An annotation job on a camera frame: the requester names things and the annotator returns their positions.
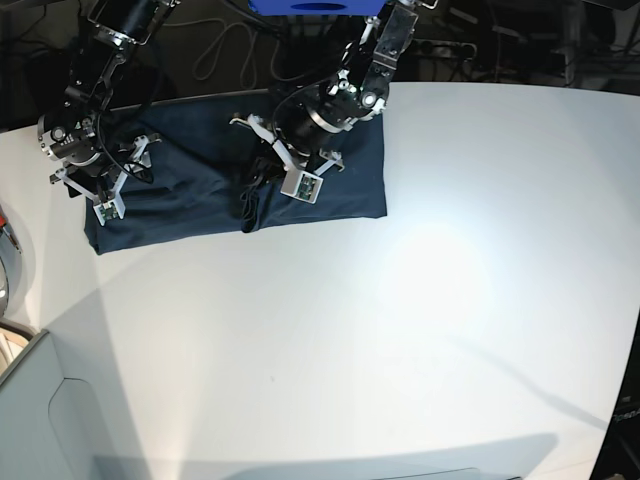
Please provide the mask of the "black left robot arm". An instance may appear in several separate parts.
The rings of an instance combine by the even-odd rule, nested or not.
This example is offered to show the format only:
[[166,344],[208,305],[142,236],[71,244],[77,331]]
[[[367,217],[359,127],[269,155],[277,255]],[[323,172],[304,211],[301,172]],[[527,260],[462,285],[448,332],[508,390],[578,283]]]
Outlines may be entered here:
[[345,45],[338,66],[323,78],[293,88],[269,120],[256,114],[230,120],[260,139],[259,155],[241,194],[242,232],[256,229],[257,190],[275,180],[281,182],[281,194],[316,203],[323,175],[332,168],[344,170],[342,153],[327,144],[383,112],[399,58],[413,38],[418,9],[433,10],[437,5],[436,1],[386,2],[380,13],[364,19],[360,35]]

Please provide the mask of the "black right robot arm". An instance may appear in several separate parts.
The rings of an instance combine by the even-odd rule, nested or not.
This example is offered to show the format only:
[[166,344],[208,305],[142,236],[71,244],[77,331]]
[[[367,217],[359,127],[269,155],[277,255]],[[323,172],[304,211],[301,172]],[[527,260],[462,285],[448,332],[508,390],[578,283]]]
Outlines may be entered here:
[[50,183],[63,185],[70,198],[115,194],[116,181],[129,178],[149,184],[153,173],[134,154],[127,129],[159,94],[162,78],[127,117],[111,111],[114,96],[124,90],[130,63],[180,3],[178,1],[97,1],[81,18],[72,49],[69,78],[62,97],[38,120],[38,143],[62,175]]

